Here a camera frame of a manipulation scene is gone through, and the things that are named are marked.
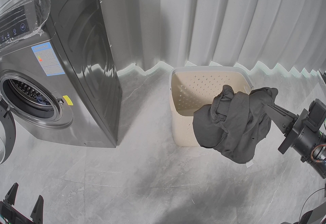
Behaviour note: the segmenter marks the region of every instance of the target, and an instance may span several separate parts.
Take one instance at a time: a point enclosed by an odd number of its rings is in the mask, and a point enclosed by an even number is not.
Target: plastic wrap
[[[50,0],[23,0],[0,15],[0,49],[42,35],[42,26],[50,14]]]

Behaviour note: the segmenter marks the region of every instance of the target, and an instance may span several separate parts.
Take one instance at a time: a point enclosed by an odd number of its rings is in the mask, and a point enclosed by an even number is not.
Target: gray marble floor
[[[0,165],[0,198],[19,183],[16,208],[29,216],[41,194],[44,223],[275,223],[298,221],[307,197],[325,181],[293,150],[277,150],[283,136],[272,123],[247,168],[201,147],[179,147],[171,135],[170,68],[138,67],[119,76],[123,88],[116,149],[40,141],[17,124],[10,158]],[[316,74],[255,67],[255,88],[279,89],[276,103],[300,113],[315,98],[326,103]],[[323,192],[307,202],[308,211]]]

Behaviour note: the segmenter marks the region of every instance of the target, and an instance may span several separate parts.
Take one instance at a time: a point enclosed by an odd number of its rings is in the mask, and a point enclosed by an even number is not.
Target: white tag
[[[246,162],[247,168],[249,168],[249,167],[250,167],[251,165],[253,165],[253,164],[254,164],[254,163],[252,162],[252,160]]]

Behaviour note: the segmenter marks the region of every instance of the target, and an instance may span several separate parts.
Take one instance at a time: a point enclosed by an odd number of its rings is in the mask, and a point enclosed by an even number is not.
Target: yellow warning sticker
[[[68,105],[73,105],[72,101],[70,100],[70,98],[68,96],[63,96],[63,98],[67,101]]]

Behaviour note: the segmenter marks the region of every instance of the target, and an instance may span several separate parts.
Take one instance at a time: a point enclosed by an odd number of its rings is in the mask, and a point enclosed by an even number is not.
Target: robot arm
[[[285,139],[278,150],[284,154],[289,147],[301,155],[301,161],[310,164],[322,178],[326,178],[326,135],[319,128],[326,118],[326,106],[316,99],[295,115],[274,105],[265,105],[267,115],[284,134]]]

